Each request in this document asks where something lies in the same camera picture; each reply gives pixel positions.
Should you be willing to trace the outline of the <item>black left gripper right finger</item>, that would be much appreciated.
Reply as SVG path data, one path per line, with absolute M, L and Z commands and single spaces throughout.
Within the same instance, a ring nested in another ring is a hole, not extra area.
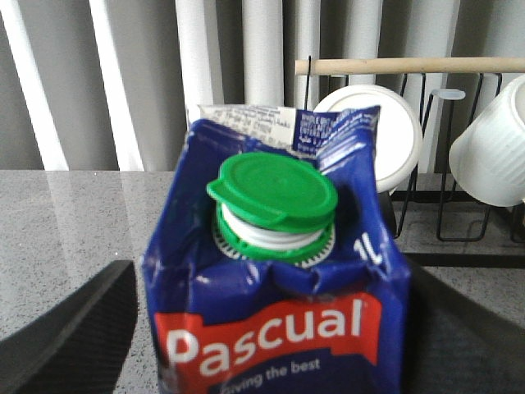
M 403 393 L 522 393 L 524 330 L 443 283 L 411 272 Z

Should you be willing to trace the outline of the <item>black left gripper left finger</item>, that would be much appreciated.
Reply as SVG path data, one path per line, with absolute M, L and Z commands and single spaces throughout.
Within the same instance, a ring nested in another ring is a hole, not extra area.
M 136 325 L 135 266 L 111 262 L 1 342 L 3 393 L 111 393 Z

